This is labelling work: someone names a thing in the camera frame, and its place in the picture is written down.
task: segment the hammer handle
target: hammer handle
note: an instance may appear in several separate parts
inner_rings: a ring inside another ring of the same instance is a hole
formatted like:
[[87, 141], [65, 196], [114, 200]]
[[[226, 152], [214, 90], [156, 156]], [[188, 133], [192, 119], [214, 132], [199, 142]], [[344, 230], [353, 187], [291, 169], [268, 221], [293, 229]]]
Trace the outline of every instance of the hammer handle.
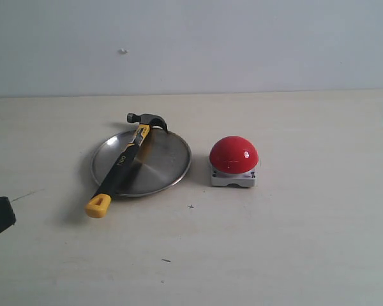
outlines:
[[149, 131], [150, 126], [147, 124], [140, 124], [136, 129], [131, 142], [127, 144], [124, 151], [116, 159], [98, 190], [85, 206], [85, 211], [89, 217], [102, 218], [105, 216], [112, 201], [112, 196], [122, 181], [128, 176], [130, 166]]

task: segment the hammer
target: hammer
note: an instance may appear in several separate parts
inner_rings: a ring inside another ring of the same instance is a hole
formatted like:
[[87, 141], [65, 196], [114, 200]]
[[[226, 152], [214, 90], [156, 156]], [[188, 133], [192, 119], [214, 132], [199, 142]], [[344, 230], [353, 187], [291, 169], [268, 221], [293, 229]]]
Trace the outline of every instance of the hammer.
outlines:
[[144, 113], [138, 116], [134, 113], [129, 113], [126, 120], [129, 123], [139, 122], [139, 126], [133, 134], [131, 141], [127, 144], [109, 170], [107, 176], [103, 179], [101, 186], [85, 206], [85, 211], [89, 217], [102, 218], [105, 216], [109, 204], [112, 201], [112, 196], [130, 173], [130, 166], [151, 128], [159, 126], [168, 133], [166, 122], [162, 117], [157, 115]]

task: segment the table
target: table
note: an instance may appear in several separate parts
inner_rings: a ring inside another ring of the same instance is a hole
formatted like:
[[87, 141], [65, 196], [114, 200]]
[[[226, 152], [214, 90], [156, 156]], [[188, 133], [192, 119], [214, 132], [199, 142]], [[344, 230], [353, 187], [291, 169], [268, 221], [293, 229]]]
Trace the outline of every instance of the table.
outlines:
[[[128, 112], [164, 117], [190, 171], [91, 219], [91, 154]], [[228, 135], [257, 187], [209, 186]], [[1, 306], [383, 306], [383, 90], [0, 99], [0, 196]]]

